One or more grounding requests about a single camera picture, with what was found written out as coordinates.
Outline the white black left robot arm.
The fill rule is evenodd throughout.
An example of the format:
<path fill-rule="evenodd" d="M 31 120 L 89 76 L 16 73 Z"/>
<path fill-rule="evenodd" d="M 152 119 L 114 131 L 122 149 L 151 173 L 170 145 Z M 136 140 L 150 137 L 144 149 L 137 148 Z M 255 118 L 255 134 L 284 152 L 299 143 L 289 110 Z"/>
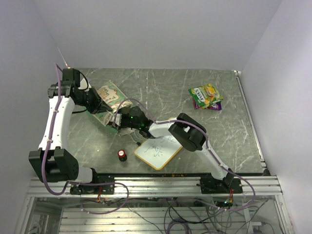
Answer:
<path fill-rule="evenodd" d="M 79 166 L 66 149 L 69 124 L 75 106 L 85 107 L 91 114 L 111 112 L 86 77 L 77 69 L 64 68 L 56 84 L 48 89 L 49 116 L 39 148 L 29 153 L 29 162 L 41 182 L 82 182 L 89 194 L 99 189 L 95 170 Z"/>

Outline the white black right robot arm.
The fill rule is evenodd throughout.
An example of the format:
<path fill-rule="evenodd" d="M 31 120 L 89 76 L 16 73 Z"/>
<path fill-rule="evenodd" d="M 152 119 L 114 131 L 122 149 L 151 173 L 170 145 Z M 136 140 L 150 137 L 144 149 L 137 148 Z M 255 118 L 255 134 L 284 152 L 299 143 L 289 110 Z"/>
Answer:
<path fill-rule="evenodd" d="M 173 136 L 189 152 L 194 152 L 208 166 L 211 175 L 208 186 L 202 186 L 209 192 L 226 193 L 232 187 L 233 171 L 222 162 L 212 148 L 206 129 L 185 113 L 176 118 L 155 121 L 146 117 L 137 106 L 129 112 L 117 111 L 111 118 L 111 126 L 116 129 L 136 129 L 146 139 Z"/>

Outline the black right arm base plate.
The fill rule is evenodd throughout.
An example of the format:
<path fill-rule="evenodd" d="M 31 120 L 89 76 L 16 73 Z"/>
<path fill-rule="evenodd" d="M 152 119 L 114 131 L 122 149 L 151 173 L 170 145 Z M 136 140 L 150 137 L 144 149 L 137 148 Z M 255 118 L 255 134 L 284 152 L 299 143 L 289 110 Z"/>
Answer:
<path fill-rule="evenodd" d="M 201 177 L 197 186 L 201 189 L 202 194 L 234 194 L 243 193 L 241 180 L 234 178 L 231 183 L 216 180 L 213 177 Z"/>

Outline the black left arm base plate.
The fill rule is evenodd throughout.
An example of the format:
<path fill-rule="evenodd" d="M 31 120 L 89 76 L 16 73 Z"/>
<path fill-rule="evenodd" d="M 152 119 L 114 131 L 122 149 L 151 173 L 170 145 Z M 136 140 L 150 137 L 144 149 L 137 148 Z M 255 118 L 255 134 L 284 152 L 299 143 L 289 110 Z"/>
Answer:
<path fill-rule="evenodd" d="M 114 178 L 109 176 L 99 176 L 94 183 L 100 183 L 101 185 L 73 185 L 70 188 L 71 195 L 112 195 L 114 193 L 115 185 Z"/>

